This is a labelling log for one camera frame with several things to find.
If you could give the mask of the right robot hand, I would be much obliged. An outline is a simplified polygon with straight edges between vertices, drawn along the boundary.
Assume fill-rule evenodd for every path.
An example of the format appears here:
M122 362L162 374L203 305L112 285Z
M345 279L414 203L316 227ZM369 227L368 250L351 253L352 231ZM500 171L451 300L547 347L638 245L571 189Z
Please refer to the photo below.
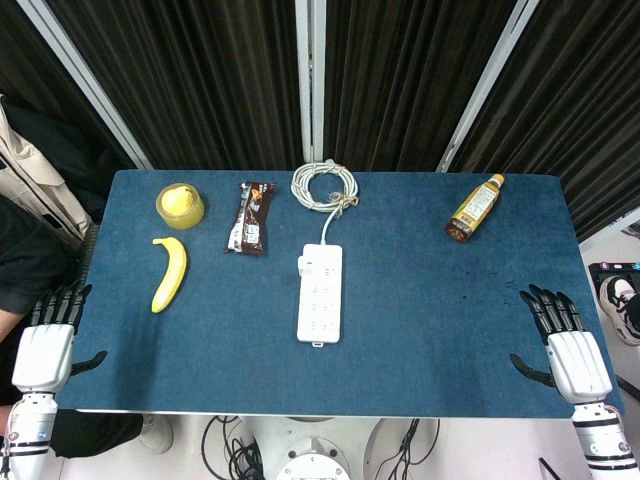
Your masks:
M613 390L612 382L599 345L574 302L535 284L519 295L533 317L549 370L535 370L515 353L510 355L512 365L526 378L555 389L571 405L603 402Z

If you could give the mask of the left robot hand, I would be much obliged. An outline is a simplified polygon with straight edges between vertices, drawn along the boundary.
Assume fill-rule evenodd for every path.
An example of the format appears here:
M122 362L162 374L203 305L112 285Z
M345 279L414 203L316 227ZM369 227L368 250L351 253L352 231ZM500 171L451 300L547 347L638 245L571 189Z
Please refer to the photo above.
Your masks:
M73 361L74 341L91 290L90 285L74 282L47 291L35 303L12 375L12 384L21 393L54 395L70 377L93 370L106 359L108 352L100 350L88 360Z

